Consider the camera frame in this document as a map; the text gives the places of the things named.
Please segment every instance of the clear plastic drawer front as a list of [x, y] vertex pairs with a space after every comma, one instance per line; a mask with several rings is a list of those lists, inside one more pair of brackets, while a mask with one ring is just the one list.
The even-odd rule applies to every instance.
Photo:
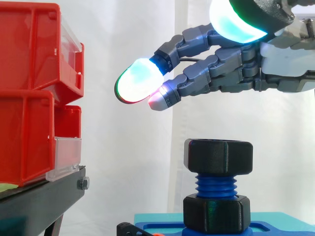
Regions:
[[81, 161], [81, 139], [55, 137], [55, 140], [55, 169], [46, 173], [48, 181], [55, 181], [79, 171]]

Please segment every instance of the red storage bin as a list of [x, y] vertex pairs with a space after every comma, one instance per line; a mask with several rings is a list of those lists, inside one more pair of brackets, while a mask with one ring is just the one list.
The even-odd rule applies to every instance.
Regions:
[[0, 89], [48, 90], [56, 105], [83, 96], [84, 46], [54, 3], [0, 1]]
[[47, 172], [53, 181], [77, 171], [80, 107], [54, 107], [49, 91], [2, 90], [0, 131], [0, 183], [23, 186]]

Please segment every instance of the nut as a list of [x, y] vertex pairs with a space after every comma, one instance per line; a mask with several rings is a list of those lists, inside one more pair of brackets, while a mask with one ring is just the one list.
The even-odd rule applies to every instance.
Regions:
[[251, 223], [250, 200], [199, 198], [192, 194], [184, 199], [184, 224], [204, 234], [240, 234]]
[[89, 177], [83, 177], [81, 179], [81, 189], [82, 190], [88, 190], [90, 186], [90, 178]]
[[237, 176], [252, 172], [253, 148], [248, 142], [188, 139], [184, 150], [184, 164], [194, 173]]

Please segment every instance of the black metal shelf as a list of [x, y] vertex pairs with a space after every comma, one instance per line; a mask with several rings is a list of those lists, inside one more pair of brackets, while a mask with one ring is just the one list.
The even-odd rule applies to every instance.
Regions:
[[0, 236], [57, 236], [63, 214], [84, 196], [80, 171], [0, 193]]

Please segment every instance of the black clamp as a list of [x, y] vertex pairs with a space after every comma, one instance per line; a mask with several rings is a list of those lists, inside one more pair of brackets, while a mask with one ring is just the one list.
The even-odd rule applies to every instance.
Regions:
[[138, 236], [138, 233], [141, 233], [143, 236], [153, 236], [131, 223], [121, 223], [117, 226], [117, 236]]

